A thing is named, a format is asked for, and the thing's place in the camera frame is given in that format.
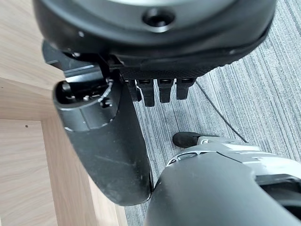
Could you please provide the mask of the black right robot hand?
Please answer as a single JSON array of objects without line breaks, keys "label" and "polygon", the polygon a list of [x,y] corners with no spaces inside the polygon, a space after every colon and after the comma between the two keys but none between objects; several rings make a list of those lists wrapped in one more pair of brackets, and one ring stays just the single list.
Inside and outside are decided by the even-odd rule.
[{"label": "black right robot hand", "polygon": [[196,79],[267,37],[274,0],[35,0],[53,102],[82,165],[115,204],[146,202],[152,175],[133,103],[184,100]]}]

